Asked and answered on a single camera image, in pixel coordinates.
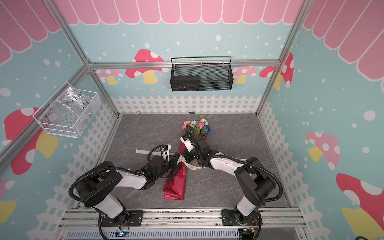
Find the cream ribbon strip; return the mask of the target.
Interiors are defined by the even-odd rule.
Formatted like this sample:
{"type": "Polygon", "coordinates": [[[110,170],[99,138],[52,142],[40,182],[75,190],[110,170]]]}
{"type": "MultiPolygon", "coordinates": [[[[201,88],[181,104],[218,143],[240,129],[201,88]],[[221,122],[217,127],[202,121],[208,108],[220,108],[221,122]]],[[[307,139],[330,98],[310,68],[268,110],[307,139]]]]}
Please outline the cream ribbon strip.
{"type": "MultiPolygon", "coordinates": [[[[161,145],[155,147],[154,149],[150,150],[150,151],[144,151],[144,150],[138,150],[136,149],[136,153],[138,154],[143,154],[143,155],[147,155],[147,163],[145,165],[147,165],[149,163],[149,161],[155,157],[155,156],[161,156],[161,153],[160,153],[160,147],[161,145]]],[[[170,153],[170,156],[179,156],[179,154],[172,154],[170,153]]]]}

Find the light blue fake flower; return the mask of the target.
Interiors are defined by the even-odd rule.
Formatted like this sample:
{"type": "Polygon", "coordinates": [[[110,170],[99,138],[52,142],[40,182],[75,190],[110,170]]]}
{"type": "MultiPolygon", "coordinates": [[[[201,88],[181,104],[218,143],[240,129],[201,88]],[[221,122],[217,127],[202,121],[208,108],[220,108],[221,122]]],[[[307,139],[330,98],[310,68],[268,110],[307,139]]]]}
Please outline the light blue fake flower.
{"type": "Polygon", "coordinates": [[[191,121],[191,127],[193,128],[194,136],[205,136],[210,132],[210,126],[208,121],[203,115],[199,120],[191,121]]]}

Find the dark red wrapping paper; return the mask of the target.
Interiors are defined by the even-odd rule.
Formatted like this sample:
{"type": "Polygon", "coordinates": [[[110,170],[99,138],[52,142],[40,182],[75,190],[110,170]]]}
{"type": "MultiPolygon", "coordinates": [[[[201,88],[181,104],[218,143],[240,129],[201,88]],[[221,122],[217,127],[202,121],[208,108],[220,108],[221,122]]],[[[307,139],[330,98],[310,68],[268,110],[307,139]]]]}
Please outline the dark red wrapping paper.
{"type": "Polygon", "coordinates": [[[184,158],[180,155],[180,151],[185,147],[180,145],[179,147],[179,160],[178,164],[181,163],[181,169],[175,176],[173,180],[169,183],[165,183],[163,188],[164,199],[166,200],[184,200],[185,199],[185,190],[186,190],[186,182],[187,182],[187,169],[190,170],[198,170],[200,167],[194,166],[191,163],[186,163],[184,158]]]}

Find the dark blue fake rose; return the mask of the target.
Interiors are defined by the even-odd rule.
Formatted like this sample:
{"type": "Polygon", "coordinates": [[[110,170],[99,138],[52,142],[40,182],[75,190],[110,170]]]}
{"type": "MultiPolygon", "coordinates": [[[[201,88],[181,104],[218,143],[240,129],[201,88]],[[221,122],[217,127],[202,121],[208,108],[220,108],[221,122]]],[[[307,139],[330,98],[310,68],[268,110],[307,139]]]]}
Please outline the dark blue fake rose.
{"type": "Polygon", "coordinates": [[[211,131],[210,126],[206,125],[205,127],[206,127],[206,134],[208,134],[211,131]]]}

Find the small pink fake rose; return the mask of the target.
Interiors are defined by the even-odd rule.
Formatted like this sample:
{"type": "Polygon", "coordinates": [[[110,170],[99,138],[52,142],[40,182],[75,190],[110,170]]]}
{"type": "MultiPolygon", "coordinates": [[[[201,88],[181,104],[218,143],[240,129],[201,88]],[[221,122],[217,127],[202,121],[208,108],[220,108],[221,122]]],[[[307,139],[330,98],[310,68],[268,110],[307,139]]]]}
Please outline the small pink fake rose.
{"type": "Polygon", "coordinates": [[[198,122],[198,126],[199,126],[200,129],[202,129],[205,126],[205,123],[199,121],[198,122]]]}

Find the pink orange fake rose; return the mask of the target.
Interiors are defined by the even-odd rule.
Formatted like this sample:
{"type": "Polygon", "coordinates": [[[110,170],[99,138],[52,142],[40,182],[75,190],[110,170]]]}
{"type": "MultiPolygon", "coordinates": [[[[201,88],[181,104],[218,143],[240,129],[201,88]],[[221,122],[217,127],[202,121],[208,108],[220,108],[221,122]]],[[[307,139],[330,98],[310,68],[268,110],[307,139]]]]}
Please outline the pink orange fake rose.
{"type": "Polygon", "coordinates": [[[191,125],[191,123],[192,123],[191,121],[185,121],[184,124],[183,124],[182,129],[183,129],[183,130],[186,130],[187,127],[188,127],[188,125],[191,125]]]}

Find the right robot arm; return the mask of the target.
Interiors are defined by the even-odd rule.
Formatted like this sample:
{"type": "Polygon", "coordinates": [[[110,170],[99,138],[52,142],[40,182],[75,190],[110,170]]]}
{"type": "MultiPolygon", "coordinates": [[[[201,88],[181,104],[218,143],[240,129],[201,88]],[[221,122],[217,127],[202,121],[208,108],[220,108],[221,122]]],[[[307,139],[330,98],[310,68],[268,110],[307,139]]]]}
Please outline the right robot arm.
{"type": "Polygon", "coordinates": [[[275,202],[283,196],[283,185],[279,178],[264,168],[257,158],[240,160],[211,150],[201,136],[185,134],[180,140],[186,148],[181,155],[187,163],[197,160],[202,169],[219,170],[236,177],[244,196],[234,209],[222,210],[224,225],[261,224],[259,209],[265,203],[275,202]]]}

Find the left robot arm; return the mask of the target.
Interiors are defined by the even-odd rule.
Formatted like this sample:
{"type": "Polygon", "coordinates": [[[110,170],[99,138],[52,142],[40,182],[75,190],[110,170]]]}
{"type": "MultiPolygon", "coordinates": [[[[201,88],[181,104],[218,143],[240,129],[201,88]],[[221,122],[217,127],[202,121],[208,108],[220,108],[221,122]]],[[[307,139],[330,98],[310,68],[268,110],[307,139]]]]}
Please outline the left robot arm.
{"type": "Polygon", "coordinates": [[[69,196],[82,202],[85,207],[94,208],[100,214],[115,219],[125,211],[125,206],[111,195],[115,188],[147,190],[168,170],[177,167],[179,157],[171,155],[164,159],[154,156],[139,172],[116,167],[111,161],[105,161],[77,178],[69,188],[69,196]]]}

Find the black box in basket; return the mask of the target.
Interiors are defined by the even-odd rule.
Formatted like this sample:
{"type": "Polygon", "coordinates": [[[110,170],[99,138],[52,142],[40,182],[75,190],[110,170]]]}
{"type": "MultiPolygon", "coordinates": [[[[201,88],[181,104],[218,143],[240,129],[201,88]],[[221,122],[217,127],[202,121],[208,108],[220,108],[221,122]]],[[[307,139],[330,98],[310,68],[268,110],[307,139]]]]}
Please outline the black box in basket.
{"type": "Polygon", "coordinates": [[[171,76],[171,89],[177,91],[198,91],[199,77],[198,76],[171,76]]]}

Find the clear plastic bag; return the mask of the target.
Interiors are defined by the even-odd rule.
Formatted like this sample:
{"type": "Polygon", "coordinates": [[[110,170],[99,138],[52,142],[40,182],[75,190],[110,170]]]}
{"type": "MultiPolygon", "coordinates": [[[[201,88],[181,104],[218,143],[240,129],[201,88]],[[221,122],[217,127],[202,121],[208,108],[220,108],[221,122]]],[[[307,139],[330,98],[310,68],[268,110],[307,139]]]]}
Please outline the clear plastic bag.
{"type": "Polygon", "coordinates": [[[83,91],[68,85],[65,91],[50,103],[53,111],[49,121],[55,125],[71,127],[83,114],[91,100],[92,98],[83,91]]]}

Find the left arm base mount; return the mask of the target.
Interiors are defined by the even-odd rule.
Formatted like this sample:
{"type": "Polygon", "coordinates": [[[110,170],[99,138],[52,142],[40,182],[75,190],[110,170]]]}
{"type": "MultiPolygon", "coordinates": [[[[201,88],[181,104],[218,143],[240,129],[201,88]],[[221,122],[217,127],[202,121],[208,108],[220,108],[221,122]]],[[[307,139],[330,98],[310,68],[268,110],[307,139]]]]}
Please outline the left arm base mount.
{"type": "Polygon", "coordinates": [[[116,218],[111,219],[107,215],[102,217],[102,227],[140,227],[143,221],[144,211],[122,211],[116,218]]]}

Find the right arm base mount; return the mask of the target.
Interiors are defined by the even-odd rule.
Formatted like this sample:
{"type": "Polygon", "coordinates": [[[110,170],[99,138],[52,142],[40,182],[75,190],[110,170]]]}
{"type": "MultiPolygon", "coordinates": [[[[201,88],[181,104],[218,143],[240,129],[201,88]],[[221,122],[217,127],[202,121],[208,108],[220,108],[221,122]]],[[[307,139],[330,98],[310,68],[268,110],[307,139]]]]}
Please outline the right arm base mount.
{"type": "Polygon", "coordinates": [[[223,209],[221,212],[224,226],[262,226],[263,221],[260,211],[252,211],[243,216],[237,209],[223,209]]]}

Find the aluminium corner frame post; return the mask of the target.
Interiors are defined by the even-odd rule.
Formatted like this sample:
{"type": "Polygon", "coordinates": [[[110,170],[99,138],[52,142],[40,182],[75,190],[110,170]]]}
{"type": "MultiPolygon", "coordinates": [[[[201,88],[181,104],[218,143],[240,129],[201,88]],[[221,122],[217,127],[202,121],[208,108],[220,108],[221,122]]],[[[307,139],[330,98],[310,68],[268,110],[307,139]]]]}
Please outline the aluminium corner frame post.
{"type": "Polygon", "coordinates": [[[63,13],[61,12],[59,5],[56,3],[56,1],[44,1],[45,5],[47,6],[50,13],[53,15],[55,21],[59,25],[59,27],[62,29],[63,34],[69,41],[71,47],[77,54],[79,60],[81,61],[83,68],[88,70],[90,77],[92,78],[95,86],[97,87],[98,91],[100,92],[101,96],[105,99],[106,103],[109,105],[109,107],[112,109],[114,115],[118,118],[119,112],[117,108],[115,107],[111,97],[107,93],[106,88],[102,84],[100,78],[96,75],[96,70],[93,68],[93,64],[89,58],[86,56],[85,51],[81,47],[79,41],[77,40],[76,36],[74,35],[70,25],[68,24],[67,20],[65,19],[63,13]]]}

